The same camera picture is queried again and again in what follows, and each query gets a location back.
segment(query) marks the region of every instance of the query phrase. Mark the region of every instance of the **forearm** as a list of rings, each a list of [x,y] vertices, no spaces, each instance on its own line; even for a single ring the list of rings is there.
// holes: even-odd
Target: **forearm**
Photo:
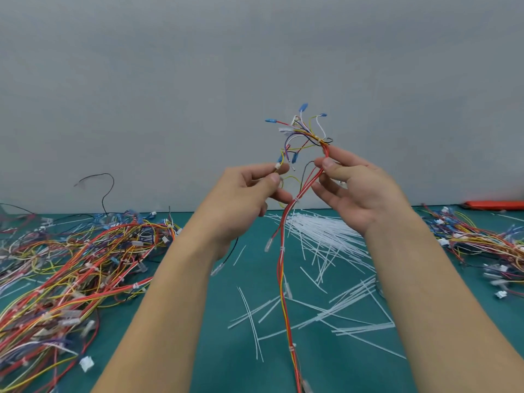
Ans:
[[[216,253],[190,232],[174,241],[93,393],[189,391]]]
[[[366,243],[420,392],[521,389],[522,358],[421,218],[412,211],[385,215],[370,226]]]

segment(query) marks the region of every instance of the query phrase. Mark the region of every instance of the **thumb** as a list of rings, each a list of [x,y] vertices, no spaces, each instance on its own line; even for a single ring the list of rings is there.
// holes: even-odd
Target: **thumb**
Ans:
[[[265,201],[278,189],[280,184],[280,175],[273,172],[267,175],[265,178],[260,179],[255,186],[252,187],[260,197]]]
[[[327,176],[336,181],[347,182],[354,172],[354,167],[340,165],[329,157],[322,160],[322,167]]]

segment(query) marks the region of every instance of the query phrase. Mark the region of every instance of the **pile of wires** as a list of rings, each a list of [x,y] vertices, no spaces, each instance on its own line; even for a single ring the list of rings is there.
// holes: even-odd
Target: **pile of wires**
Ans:
[[[0,314],[0,392],[21,392],[44,374],[49,382],[37,392],[51,392],[75,364],[92,366],[83,356],[99,329],[97,310],[143,294],[152,279],[141,277],[144,262],[163,254],[180,230],[171,219],[151,222],[155,214],[88,215],[60,233],[42,218],[35,231],[4,243],[0,293],[24,280],[39,285]]]
[[[280,124],[282,127],[279,127],[279,132],[282,132],[285,134],[286,139],[284,142],[284,147],[280,151],[280,158],[278,159],[278,162],[275,165],[275,171],[277,171],[284,160],[287,160],[290,163],[295,163],[298,158],[298,154],[300,151],[307,147],[311,146],[318,146],[322,148],[322,151],[324,153],[325,157],[329,156],[329,143],[330,139],[326,138],[324,129],[320,126],[318,123],[319,117],[325,117],[327,114],[322,113],[316,116],[313,116],[309,119],[308,124],[305,123],[305,121],[302,119],[302,113],[306,110],[308,104],[305,103],[299,108],[299,114],[293,116],[293,119],[291,121],[291,124],[283,123],[282,121],[278,121],[273,118],[269,118],[266,120],[268,123],[274,123],[274,124]],[[318,127],[324,134],[322,138],[317,136],[312,129],[311,126],[311,120],[315,119],[317,122]],[[291,142],[293,139],[305,139],[305,142],[300,147],[291,147]],[[317,170],[316,168],[311,171],[305,182],[301,185],[300,191],[297,194],[297,196],[293,199],[291,203],[289,203],[284,211],[282,212],[282,218],[280,220],[280,224],[275,231],[275,233],[272,235],[272,237],[269,239],[265,251],[269,251],[269,248],[272,244],[273,239],[277,236],[277,234],[280,232],[280,255],[278,257],[278,263],[277,263],[277,280],[279,284],[280,289],[280,303],[282,305],[282,311],[284,313],[284,321],[285,321],[285,329],[287,333],[288,338],[288,344],[289,344],[289,351],[291,354],[291,360],[293,362],[293,369],[294,369],[294,376],[295,376],[295,382],[297,386],[298,393],[304,392],[306,389],[309,389],[308,384],[306,381],[302,379],[301,373],[300,373],[300,363],[298,360],[297,350],[296,346],[293,343],[293,338],[291,334],[291,325],[289,323],[289,317],[288,317],[288,311],[287,306],[285,303],[285,296],[284,296],[284,252],[285,252],[285,220],[289,215],[289,212],[293,209],[293,207],[297,204],[298,200],[304,196],[305,192],[311,187],[311,185],[318,179],[318,177],[322,174],[323,170]]]
[[[524,292],[508,289],[511,284],[524,283],[524,226],[511,226],[503,233],[495,233],[475,226],[462,212],[443,207],[436,212],[425,207],[430,216],[423,219],[440,245],[450,251],[461,264],[481,268],[491,284],[501,288],[495,295],[500,299],[507,293],[524,297]],[[491,260],[481,266],[468,263],[466,255],[477,255]]]

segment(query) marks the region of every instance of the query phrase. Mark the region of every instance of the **table surface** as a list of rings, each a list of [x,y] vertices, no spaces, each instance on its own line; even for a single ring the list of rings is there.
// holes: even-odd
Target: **table surface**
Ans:
[[[336,216],[332,210],[315,212],[325,216]],[[493,215],[491,212],[463,212],[479,227],[497,232],[519,223]],[[174,222],[183,226],[191,213],[172,215]],[[506,215],[524,219],[523,212]],[[44,216],[58,218],[62,215]],[[254,339],[248,321],[230,330],[227,329],[231,319],[245,313],[237,287],[244,292],[251,309],[278,296],[276,279],[278,245],[273,245],[269,252],[264,252],[266,242],[275,228],[276,224],[273,220],[259,218],[239,239],[237,249],[224,269],[210,279],[206,311],[193,370],[192,393],[294,391],[292,364],[285,334],[260,341],[265,360],[262,362],[260,358],[255,360]],[[245,250],[237,264],[233,266],[234,260],[244,246],[246,246]],[[312,260],[312,254],[306,253],[306,257]],[[485,262],[478,257],[470,257],[468,260],[478,264]],[[524,329],[524,300],[519,297],[497,300],[493,295],[494,287],[482,278],[481,269],[458,266],[454,258],[452,262],[488,315],[515,349],[524,355],[524,340],[521,337],[521,331]],[[328,302],[332,297],[371,276],[370,272],[362,274],[343,261],[335,261],[335,265],[336,269],[330,268],[324,275],[323,288],[328,292],[324,294],[300,270],[302,266],[311,276],[316,276],[315,268],[318,271],[318,267],[304,261],[299,240],[292,236],[287,239],[285,276],[293,298],[328,308]],[[156,265],[150,263],[149,266],[147,273],[153,274]],[[30,285],[23,289],[29,290],[33,287]],[[0,306],[7,306],[21,292],[22,290],[17,294],[0,297]],[[385,300],[378,296],[376,298],[389,311]],[[60,381],[59,392],[90,391],[125,333],[140,301],[141,299],[135,299],[130,303],[100,310],[100,331],[87,351],[87,355],[93,358],[95,366],[88,373],[83,373],[78,365],[75,366]],[[288,308],[292,325],[316,314],[315,310],[296,303],[288,304]],[[370,323],[388,321],[371,297],[366,297],[344,309],[341,315]],[[259,317],[255,317],[259,337],[284,328],[284,319],[278,307],[262,323],[259,324],[258,319]],[[339,328],[356,325],[340,319],[330,322]],[[403,354],[403,347],[395,329],[366,332],[360,337]],[[337,337],[331,333],[327,325],[312,323],[301,330],[294,330],[293,340],[297,343],[302,374],[315,392],[416,392],[407,360],[351,337]],[[34,382],[28,391],[34,391],[42,381],[43,379]]]

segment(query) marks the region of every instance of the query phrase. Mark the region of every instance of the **wall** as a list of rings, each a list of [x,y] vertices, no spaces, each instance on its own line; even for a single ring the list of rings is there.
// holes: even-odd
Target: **wall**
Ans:
[[[275,162],[283,137],[264,119],[303,102],[412,203],[522,198],[523,11],[524,0],[2,0],[0,201],[101,211],[110,178],[73,185],[110,172],[109,210],[192,211],[226,166]],[[298,175],[318,155],[304,151]]]

